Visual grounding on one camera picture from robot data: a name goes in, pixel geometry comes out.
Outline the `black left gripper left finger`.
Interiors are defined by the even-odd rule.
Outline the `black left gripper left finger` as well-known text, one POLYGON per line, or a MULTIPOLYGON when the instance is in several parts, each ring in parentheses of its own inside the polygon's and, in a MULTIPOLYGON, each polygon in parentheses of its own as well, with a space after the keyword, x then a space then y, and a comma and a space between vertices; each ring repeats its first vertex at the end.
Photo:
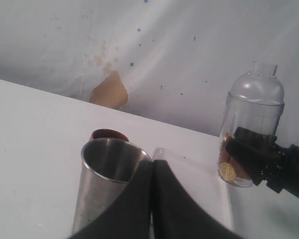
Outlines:
POLYGON ((116 200, 73 239, 148 239, 153 163, 141 161, 116 200))

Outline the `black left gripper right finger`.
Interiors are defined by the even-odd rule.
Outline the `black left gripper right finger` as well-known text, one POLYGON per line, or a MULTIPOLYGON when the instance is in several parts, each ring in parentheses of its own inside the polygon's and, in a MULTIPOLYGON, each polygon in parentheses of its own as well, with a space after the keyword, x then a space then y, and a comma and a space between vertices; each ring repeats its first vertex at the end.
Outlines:
POLYGON ((151 211, 156 239, 239 239, 185 191, 165 160, 153 162, 151 211))

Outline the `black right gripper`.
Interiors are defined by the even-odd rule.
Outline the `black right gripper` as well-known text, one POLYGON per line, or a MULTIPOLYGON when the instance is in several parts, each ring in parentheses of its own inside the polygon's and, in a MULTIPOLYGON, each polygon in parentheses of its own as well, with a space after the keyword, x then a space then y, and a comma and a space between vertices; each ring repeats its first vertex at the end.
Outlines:
POLYGON ((266 186, 276 193, 286 190, 299 199, 299 147, 294 144, 281 147, 274 144, 276 140, 275 135, 261 134, 240 126, 226 140, 225 152, 256 186, 265 179, 262 173, 266 166, 265 158, 274 152, 273 165, 268 166, 266 186))

